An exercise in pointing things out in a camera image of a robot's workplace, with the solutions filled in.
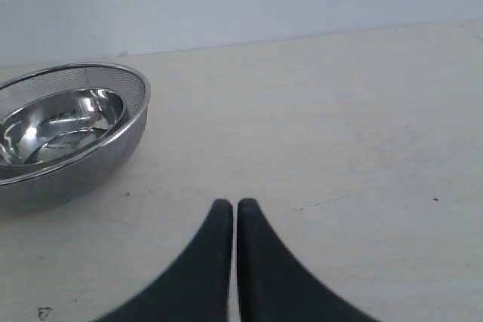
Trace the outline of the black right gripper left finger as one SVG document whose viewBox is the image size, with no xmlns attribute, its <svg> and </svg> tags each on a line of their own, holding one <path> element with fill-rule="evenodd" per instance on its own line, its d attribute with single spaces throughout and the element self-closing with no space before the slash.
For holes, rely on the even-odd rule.
<svg viewBox="0 0 483 322">
<path fill-rule="evenodd" d="M 183 252 L 146 289 L 100 321 L 227 321 L 233 208 L 217 199 Z"/>
</svg>

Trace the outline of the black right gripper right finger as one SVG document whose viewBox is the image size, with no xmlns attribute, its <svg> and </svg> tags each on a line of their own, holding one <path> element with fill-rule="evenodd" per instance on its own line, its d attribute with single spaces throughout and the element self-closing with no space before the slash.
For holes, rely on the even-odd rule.
<svg viewBox="0 0 483 322">
<path fill-rule="evenodd" d="M 242 321 L 374 320 L 295 258 L 253 198 L 238 203 L 236 271 Z"/>
</svg>

